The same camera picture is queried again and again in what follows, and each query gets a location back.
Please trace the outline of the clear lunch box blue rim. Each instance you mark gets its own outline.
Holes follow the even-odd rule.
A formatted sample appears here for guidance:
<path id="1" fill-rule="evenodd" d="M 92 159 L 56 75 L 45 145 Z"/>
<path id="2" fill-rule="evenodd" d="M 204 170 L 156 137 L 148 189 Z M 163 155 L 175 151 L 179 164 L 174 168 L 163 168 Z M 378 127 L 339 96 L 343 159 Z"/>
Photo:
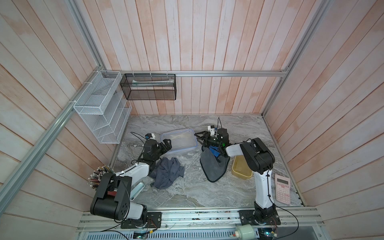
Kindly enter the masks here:
<path id="1" fill-rule="evenodd" d="M 195 132 L 192 129 L 177 130 L 164 133 L 160 136 L 161 141 L 171 140 L 172 148 L 165 156 L 173 156 L 192 151 L 198 147 Z"/>

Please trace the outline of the dark grey cloth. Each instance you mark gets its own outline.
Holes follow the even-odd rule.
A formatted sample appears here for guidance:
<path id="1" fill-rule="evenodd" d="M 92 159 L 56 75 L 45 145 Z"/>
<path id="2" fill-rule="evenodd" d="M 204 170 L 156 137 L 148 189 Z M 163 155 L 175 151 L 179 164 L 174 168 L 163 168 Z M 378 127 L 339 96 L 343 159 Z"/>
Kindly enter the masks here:
<path id="1" fill-rule="evenodd" d="M 149 176 L 154 179 L 151 187 L 159 190 L 169 188 L 178 177 L 184 177 L 185 167 L 177 158 L 162 158 Z"/>

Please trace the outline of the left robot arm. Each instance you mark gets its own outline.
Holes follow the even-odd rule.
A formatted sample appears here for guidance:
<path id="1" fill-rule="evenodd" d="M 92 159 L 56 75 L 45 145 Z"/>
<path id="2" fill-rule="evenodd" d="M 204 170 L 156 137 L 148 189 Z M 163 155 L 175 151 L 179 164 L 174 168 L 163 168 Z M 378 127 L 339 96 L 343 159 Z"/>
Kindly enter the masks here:
<path id="1" fill-rule="evenodd" d="M 143 153 L 130 168 L 119 173 L 105 173 L 91 203 L 90 213 L 115 221 L 147 221 L 147 207 L 131 201 L 131 187 L 151 174 L 156 162 L 172 149 L 172 141 L 155 139 L 144 142 Z"/>

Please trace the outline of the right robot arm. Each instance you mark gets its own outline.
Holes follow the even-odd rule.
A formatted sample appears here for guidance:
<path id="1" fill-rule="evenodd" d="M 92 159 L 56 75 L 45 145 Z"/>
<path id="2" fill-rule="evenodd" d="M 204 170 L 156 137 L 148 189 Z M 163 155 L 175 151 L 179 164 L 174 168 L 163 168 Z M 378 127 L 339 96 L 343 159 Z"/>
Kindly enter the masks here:
<path id="1" fill-rule="evenodd" d="M 225 174 L 231 157 L 243 156 L 255 176 L 254 216 L 257 222 L 265 222 L 277 214 L 270 179 L 275 157 L 260 138 L 231 144 L 227 129 L 214 126 L 209 126 L 208 131 L 195 133 L 195 137 L 202 145 L 200 164 L 209 182 L 214 183 Z"/>

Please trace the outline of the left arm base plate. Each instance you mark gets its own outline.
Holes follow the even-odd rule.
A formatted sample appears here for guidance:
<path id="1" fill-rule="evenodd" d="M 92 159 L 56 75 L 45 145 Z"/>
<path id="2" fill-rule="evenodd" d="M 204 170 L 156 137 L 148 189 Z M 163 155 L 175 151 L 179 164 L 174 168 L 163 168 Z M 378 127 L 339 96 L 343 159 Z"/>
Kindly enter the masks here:
<path id="1" fill-rule="evenodd" d="M 162 213 L 161 212 L 145 212 L 137 219 L 127 219 L 121 224 L 122 229 L 158 229 L 161 227 Z"/>

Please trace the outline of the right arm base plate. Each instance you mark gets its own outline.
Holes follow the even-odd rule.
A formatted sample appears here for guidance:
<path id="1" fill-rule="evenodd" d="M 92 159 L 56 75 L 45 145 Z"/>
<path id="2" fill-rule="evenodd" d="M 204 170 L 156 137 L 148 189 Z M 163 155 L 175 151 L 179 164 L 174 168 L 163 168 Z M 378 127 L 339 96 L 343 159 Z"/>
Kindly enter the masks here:
<path id="1" fill-rule="evenodd" d="M 281 220 L 276 210 L 272 210 L 267 216 L 264 216 L 257 210 L 240 210 L 239 216 L 242 225 L 281 225 Z"/>

